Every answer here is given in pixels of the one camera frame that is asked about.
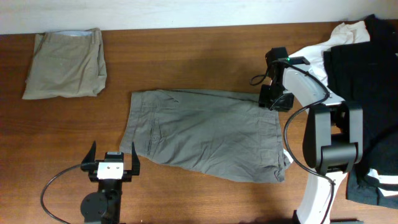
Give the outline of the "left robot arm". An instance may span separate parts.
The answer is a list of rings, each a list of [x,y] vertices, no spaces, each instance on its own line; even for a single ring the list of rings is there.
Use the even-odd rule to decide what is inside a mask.
[[[80,205],[85,223],[120,223],[123,183],[131,182],[140,174],[141,163],[134,145],[131,152],[131,168],[126,170],[122,152],[107,152],[103,160],[96,160],[96,143],[92,144],[80,164],[80,169],[88,173],[89,180],[98,184],[97,191],[88,194]]]

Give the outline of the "grey shorts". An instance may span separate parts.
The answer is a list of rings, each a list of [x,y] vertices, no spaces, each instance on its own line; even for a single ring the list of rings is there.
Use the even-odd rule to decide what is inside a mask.
[[[257,100],[217,90],[134,92],[119,148],[236,182],[283,182],[290,160],[279,116]]]

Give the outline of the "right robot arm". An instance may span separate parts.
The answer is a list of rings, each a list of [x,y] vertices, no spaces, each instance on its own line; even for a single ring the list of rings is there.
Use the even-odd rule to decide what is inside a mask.
[[[265,55],[265,77],[259,106],[288,112],[294,100],[302,108],[286,121],[282,137],[288,152],[288,129],[299,114],[306,112],[302,152],[305,163],[294,162],[308,172],[303,199],[292,215],[293,223],[330,223],[336,193],[348,172],[363,156],[363,110],[355,102],[333,93],[311,71],[305,57],[289,57],[285,47],[270,49]]]

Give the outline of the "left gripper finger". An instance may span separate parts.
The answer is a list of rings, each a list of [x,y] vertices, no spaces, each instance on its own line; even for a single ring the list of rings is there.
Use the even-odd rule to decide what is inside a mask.
[[[96,162],[95,162],[95,154],[96,154],[96,141],[93,141],[90,150],[87,155],[84,157],[80,164],[80,169],[82,171],[91,171],[95,170]]]
[[[132,155],[131,175],[138,176],[140,174],[140,160],[136,153],[134,142],[132,142],[131,145],[131,155]]]

